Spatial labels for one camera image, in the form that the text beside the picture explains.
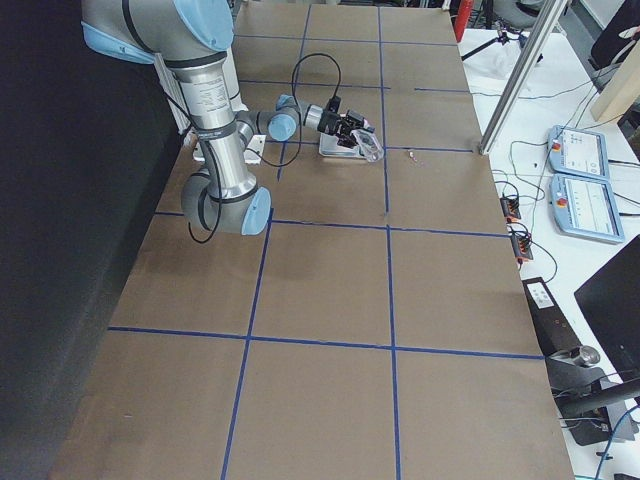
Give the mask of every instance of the white sticker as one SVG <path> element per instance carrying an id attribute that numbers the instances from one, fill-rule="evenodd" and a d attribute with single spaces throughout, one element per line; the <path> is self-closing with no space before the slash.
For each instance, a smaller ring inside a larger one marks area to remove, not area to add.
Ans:
<path id="1" fill-rule="evenodd" d="M 221 108 L 231 108 L 222 77 L 202 83 L 181 83 L 180 86 L 192 115 L 202 117 Z"/>
<path id="2" fill-rule="evenodd" d="M 555 305 L 542 283 L 529 283 L 527 284 L 527 288 L 529 289 L 529 293 L 531 293 L 531 296 L 533 297 L 533 301 L 536 302 L 536 305 L 538 305 L 538 308 L 549 308 Z"/>

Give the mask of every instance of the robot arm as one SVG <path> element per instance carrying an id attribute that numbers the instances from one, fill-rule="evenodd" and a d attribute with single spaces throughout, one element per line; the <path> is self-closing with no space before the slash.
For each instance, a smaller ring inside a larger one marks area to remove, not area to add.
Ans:
<path id="1" fill-rule="evenodd" d="M 281 96 L 273 112 L 236 114 L 223 72 L 233 41 L 225 0 L 83 0 L 82 11 L 84 38 L 91 49 L 143 64 L 152 64 L 159 53 L 177 79 L 205 157 L 205 167 L 190 177 L 182 192 L 182 209 L 192 225 L 243 235 L 264 229 L 271 196 L 244 161 L 255 134 L 284 141 L 302 123 L 337 136 L 341 146 L 360 145 L 371 161 L 381 155 L 362 116 L 337 113 L 337 97 L 322 108 Z M 232 64 L 225 70 L 235 77 Z"/>

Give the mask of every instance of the black monitor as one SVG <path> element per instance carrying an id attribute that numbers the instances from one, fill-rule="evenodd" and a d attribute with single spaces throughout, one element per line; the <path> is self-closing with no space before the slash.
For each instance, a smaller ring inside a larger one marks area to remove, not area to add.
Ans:
<path id="1" fill-rule="evenodd" d="M 624 381 L 640 371 L 640 235 L 576 292 L 578 306 Z"/>

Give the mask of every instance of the red object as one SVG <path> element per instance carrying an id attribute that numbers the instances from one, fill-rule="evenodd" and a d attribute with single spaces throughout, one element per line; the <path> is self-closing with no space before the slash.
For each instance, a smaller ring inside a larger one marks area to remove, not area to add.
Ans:
<path id="1" fill-rule="evenodd" d="M 453 31 L 456 34 L 456 42 L 458 43 L 460 43 L 462 35 L 464 35 L 464 29 L 467 27 L 467 23 L 469 22 L 471 10 L 473 10 L 473 0 L 462 0 L 460 2 L 456 23 L 453 26 Z"/>

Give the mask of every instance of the white desk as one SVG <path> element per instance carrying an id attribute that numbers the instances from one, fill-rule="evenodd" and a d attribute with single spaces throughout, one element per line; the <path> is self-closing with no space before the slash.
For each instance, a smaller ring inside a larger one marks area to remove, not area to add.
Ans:
<path id="1" fill-rule="evenodd" d="M 495 31 L 467 30 L 459 45 L 460 53 L 465 54 L 494 37 L 496 37 Z M 511 42 L 506 46 L 495 44 L 465 61 L 465 73 L 471 92 L 501 93 L 507 82 L 510 67 L 512 68 L 515 64 L 518 51 L 517 42 Z M 534 68 L 525 89 L 520 94 L 521 97 L 553 95 L 589 80 L 569 42 L 561 34 L 552 34 L 543 50 L 543 55 L 544 60 Z M 582 113 L 586 102 L 592 103 L 597 98 L 597 94 L 593 96 L 594 93 L 595 89 L 591 88 L 589 83 L 573 92 L 552 99 L 519 100 L 490 154 L 492 168 L 507 172 L 509 174 L 508 180 L 518 187 L 521 195 L 535 195 L 533 187 L 526 185 L 512 175 L 514 167 L 509 161 L 511 142 L 524 140 L 542 143 L 546 141 L 548 130 L 553 125 L 569 123 L 569 126 L 575 127 L 576 120 Z M 498 99 L 498 96 L 474 95 L 476 114 L 483 132 Z M 585 102 L 578 108 L 578 104 L 583 100 Z M 599 122 L 593 119 L 589 108 L 587 108 L 578 126 L 584 128 L 597 123 Z M 616 120 L 592 130 L 606 135 L 610 159 L 638 162 L 617 127 Z M 535 184 L 538 184 L 542 175 L 540 186 L 546 192 L 552 175 L 548 167 L 543 171 L 547 153 L 546 147 L 518 144 L 514 147 L 513 152 L 518 174 Z M 494 176 L 496 180 L 505 180 L 504 175 L 500 173 L 496 172 Z M 611 165 L 611 184 L 615 192 L 640 200 L 640 168 Z M 497 187 L 501 192 L 503 185 Z M 624 200 L 617 198 L 616 202 L 618 209 L 622 212 L 640 212 L 640 208 Z M 563 235 L 555 225 L 546 198 L 538 203 L 535 213 L 533 206 L 527 200 L 523 200 L 521 203 L 525 205 L 521 205 L 523 223 L 528 227 L 531 227 L 532 224 L 535 225 L 534 241 L 549 250 L 558 262 L 558 273 L 555 279 L 550 282 L 549 289 L 582 343 L 592 345 L 602 352 L 578 308 L 573 293 L 613 257 L 624 244 L 608 245 Z M 626 244 L 640 234 L 640 219 L 623 217 L 622 222 Z M 535 246 L 533 247 L 533 255 L 534 261 L 525 263 L 522 267 L 521 277 L 523 279 L 537 276 L 544 279 L 549 278 L 553 273 L 553 262 Z M 614 371 L 607 358 L 603 358 L 599 366 L 605 373 Z M 634 418 L 638 419 L 639 417 L 640 415 L 636 412 Z M 568 431 L 565 431 L 565 439 L 575 474 L 593 477 L 599 461 L 595 452 L 602 451 L 605 444 L 580 447 L 573 441 Z M 640 476 L 640 435 L 636 435 L 635 442 L 614 443 L 610 453 L 614 459 L 605 462 L 600 478 L 612 479 L 613 473 Z"/>

